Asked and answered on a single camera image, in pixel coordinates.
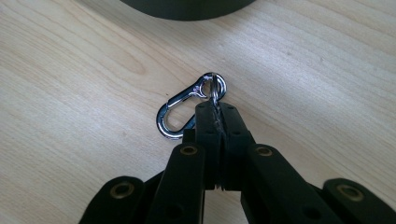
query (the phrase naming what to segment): black plastic part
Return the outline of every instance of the black plastic part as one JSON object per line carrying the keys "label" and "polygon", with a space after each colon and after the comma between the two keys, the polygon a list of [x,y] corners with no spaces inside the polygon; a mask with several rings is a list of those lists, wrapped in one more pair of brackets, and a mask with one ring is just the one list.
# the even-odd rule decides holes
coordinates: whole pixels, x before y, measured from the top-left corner
{"label": "black plastic part", "polygon": [[153,17],[174,21],[201,21],[224,16],[254,0],[121,0]]}
{"label": "black plastic part", "polygon": [[202,147],[190,143],[176,146],[163,171],[145,223],[202,223],[204,166]]}
{"label": "black plastic part", "polygon": [[[118,199],[111,195],[111,190],[120,183],[133,185],[133,192],[124,198]],[[144,184],[141,180],[120,176],[108,181],[93,197],[88,205],[80,224],[118,223],[129,224],[135,222],[139,204],[144,193]]]}
{"label": "black plastic part", "polygon": [[224,151],[220,157],[221,186],[226,190],[241,190],[244,176],[245,156],[247,148],[255,144],[238,110],[225,103],[219,103],[223,126],[226,132]]}
{"label": "black plastic part", "polygon": [[[247,180],[242,193],[248,207],[244,206],[244,210],[246,214],[255,215],[247,217],[248,220],[270,218],[269,223],[343,223],[275,148],[252,145],[247,150],[246,165]],[[263,203],[246,197],[251,192]],[[254,212],[252,208],[256,205],[265,205],[271,216]]]}
{"label": "black plastic part", "polygon": [[346,223],[396,223],[396,213],[387,204],[351,180],[338,178],[326,181],[322,197]]}
{"label": "black plastic part", "polygon": [[209,101],[195,107],[195,141],[205,148],[205,189],[219,185],[221,134],[215,126],[213,106]]}

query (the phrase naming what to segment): dark base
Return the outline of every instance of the dark base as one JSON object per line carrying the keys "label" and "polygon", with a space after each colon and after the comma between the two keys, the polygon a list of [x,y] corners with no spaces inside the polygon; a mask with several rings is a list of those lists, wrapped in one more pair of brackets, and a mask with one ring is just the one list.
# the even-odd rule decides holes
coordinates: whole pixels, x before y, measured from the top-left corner
{"label": "dark base", "polygon": [[201,21],[235,12],[254,0],[121,0],[153,17],[174,21]]}

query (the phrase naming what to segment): wood grain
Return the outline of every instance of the wood grain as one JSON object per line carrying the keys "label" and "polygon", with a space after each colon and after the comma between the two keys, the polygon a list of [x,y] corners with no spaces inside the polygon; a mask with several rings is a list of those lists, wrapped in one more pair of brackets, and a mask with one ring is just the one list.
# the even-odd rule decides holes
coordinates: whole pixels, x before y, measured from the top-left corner
{"label": "wood grain", "polygon": [[[0,69],[0,223],[77,223],[109,179],[159,173],[178,141],[157,110],[207,71],[308,182],[349,178],[396,208],[395,1],[258,0],[182,22],[121,1],[3,0]],[[205,223],[247,223],[238,193],[208,192]]]}

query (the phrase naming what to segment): metal ring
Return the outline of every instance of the metal ring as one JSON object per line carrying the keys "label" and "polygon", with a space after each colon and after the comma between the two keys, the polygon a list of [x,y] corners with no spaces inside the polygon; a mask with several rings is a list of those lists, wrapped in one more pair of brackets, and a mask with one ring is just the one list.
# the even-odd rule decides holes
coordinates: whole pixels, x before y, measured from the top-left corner
{"label": "metal ring", "polygon": [[186,90],[181,91],[176,96],[169,99],[169,101],[164,104],[157,114],[157,128],[160,133],[170,139],[180,139],[183,137],[183,130],[184,129],[192,129],[195,126],[195,115],[193,115],[189,121],[179,130],[172,131],[167,127],[166,124],[166,115],[172,107],[182,103],[183,101],[187,100],[188,98],[195,96],[199,98],[208,98],[204,94],[204,85],[207,81],[213,81],[213,77],[216,77],[216,81],[218,84],[216,85],[217,91],[217,101],[220,100],[227,91],[227,85],[225,83],[224,78],[217,74],[217,73],[206,73],[203,76],[199,77],[198,80],[189,86]]}
{"label": "metal ring", "polygon": [[218,99],[219,99],[219,93],[218,93],[218,76],[216,73],[212,73],[212,81],[210,82],[210,100],[212,101],[212,104],[214,106],[218,106]]}

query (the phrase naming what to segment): silver carabiner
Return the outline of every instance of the silver carabiner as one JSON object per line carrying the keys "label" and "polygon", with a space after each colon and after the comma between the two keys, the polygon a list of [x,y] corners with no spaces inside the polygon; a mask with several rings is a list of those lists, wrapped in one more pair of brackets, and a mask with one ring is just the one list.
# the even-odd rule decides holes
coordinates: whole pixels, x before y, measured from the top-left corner
{"label": "silver carabiner", "polygon": [[186,90],[181,91],[176,96],[169,99],[166,104],[161,106],[157,114],[157,127],[163,136],[170,139],[180,139],[183,136],[184,129],[191,129],[195,126],[195,115],[193,115],[180,130],[171,131],[166,125],[166,115],[169,110],[172,109],[172,107],[189,99],[192,96],[207,99],[208,96],[204,94],[204,85],[207,81],[213,80],[213,77],[216,79],[215,81],[213,81],[213,84],[219,83],[217,100],[220,100],[227,91],[227,85],[225,84],[224,78],[217,73],[206,73],[203,76],[199,77],[198,80],[194,84],[189,86]]}

